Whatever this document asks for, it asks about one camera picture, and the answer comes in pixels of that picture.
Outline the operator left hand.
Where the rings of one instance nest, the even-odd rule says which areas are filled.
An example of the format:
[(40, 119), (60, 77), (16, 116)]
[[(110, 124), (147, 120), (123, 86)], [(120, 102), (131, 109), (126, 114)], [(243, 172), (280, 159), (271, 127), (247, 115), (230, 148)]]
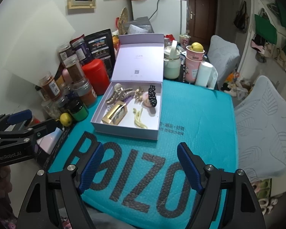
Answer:
[(12, 188), (11, 168), (9, 166), (0, 167), (0, 198), (5, 198)]

